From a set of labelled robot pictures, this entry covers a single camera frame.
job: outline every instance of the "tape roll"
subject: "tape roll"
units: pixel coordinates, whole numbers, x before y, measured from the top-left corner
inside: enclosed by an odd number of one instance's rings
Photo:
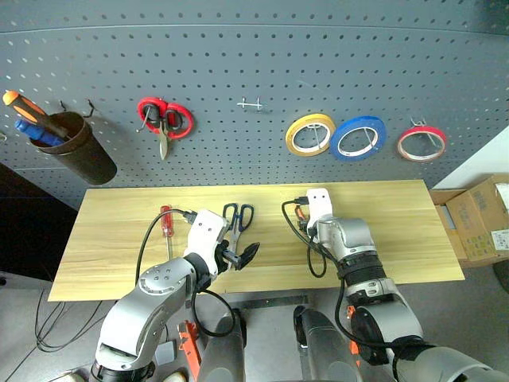
[[[304,129],[315,129],[316,131],[318,128],[324,128],[327,133],[325,134],[325,137],[320,142],[317,142],[315,146],[300,147],[295,143],[295,138],[300,131]],[[299,155],[301,157],[312,157],[313,155],[321,154],[328,149],[329,141],[335,130],[336,125],[328,115],[307,115],[306,117],[302,117],[292,123],[292,125],[286,131],[286,147],[290,153]]]
[[[407,139],[408,137],[410,137],[411,135],[416,135],[416,134],[428,134],[431,137],[438,139],[438,141],[441,144],[438,151],[436,153],[433,153],[430,155],[414,155],[414,154],[410,154],[407,151],[405,151],[405,149],[403,149],[403,141],[405,139]],[[401,134],[401,136],[399,137],[399,140],[398,140],[397,148],[398,148],[399,154],[402,157],[404,157],[405,159],[412,161],[412,162],[423,163],[423,162],[431,162],[432,160],[437,159],[440,156],[442,156],[443,153],[445,152],[446,145],[447,145],[447,137],[445,136],[445,134],[442,130],[438,129],[437,127],[423,125],[423,126],[412,127],[411,129],[409,129],[409,130],[405,131],[403,134]]]
[[[366,134],[367,145],[356,151],[346,151],[341,149],[341,143],[354,131],[364,131]],[[368,135],[368,131],[372,133],[372,138]],[[354,162],[361,161],[367,157],[376,154],[382,149],[387,138],[385,125],[378,117],[364,115],[343,123],[337,128],[331,138],[331,151],[334,156],[341,161]]]

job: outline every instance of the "screwdriver handle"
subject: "screwdriver handle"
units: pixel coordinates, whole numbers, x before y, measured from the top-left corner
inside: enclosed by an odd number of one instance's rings
[[[172,208],[171,205],[162,205],[161,212],[169,211]],[[164,237],[172,237],[173,236],[173,219],[172,214],[167,213],[163,215],[161,218],[161,226],[162,226],[162,235]]]
[[[42,126],[58,135],[60,138],[66,138],[68,136],[67,129],[54,123],[44,110],[18,92],[8,90],[6,94],[3,95],[2,99],[5,105],[12,107],[30,122]]]

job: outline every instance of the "pegboard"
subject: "pegboard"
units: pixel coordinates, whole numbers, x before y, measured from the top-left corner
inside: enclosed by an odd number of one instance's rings
[[[506,1],[2,2],[2,89],[47,112],[97,112],[94,135],[119,171],[103,187],[424,178],[431,187],[509,121]],[[186,106],[196,129],[159,158],[136,104]],[[264,108],[236,104],[260,98]],[[325,113],[339,126],[376,115],[382,150],[361,162],[288,152],[290,124]],[[33,148],[2,107],[2,163],[77,208],[88,185]],[[395,151],[410,117],[448,136],[416,164]]]

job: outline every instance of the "wooden table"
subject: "wooden table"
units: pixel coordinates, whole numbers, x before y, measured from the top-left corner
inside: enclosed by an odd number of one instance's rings
[[[118,299],[134,287],[138,249],[161,205],[221,213],[230,202],[255,207],[240,250],[262,243],[242,271],[222,274],[217,292],[337,287],[332,266],[322,279],[309,273],[305,245],[290,231],[281,203],[312,187],[330,193],[334,214],[369,224],[388,276],[397,283],[461,280],[463,273],[422,181],[369,181],[298,185],[226,185],[146,189],[89,189],[62,257],[49,301]],[[173,253],[185,249],[189,225],[176,216]],[[161,226],[146,246],[142,271],[166,260]],[[316,268],[321,260],[314,256]]]

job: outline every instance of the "blue handled tool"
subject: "blue handled tool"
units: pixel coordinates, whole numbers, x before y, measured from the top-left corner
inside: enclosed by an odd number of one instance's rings
[[[43,127],[34,125],[24,119],[19,119],[14,124],[21,133],[27,134],[31,139],[46,143],[48,146],[59,146],[64,143],[62,138],[47,132]]]
[[[236,254],[237,241],[239,241],[240,234],[249,228],[254,215],[255,207],[252,205],[242,205],[240,210],[237,203],[224,205],[223,217],[230,222],[228,226],[228,231],[230,232],[228,250]]]

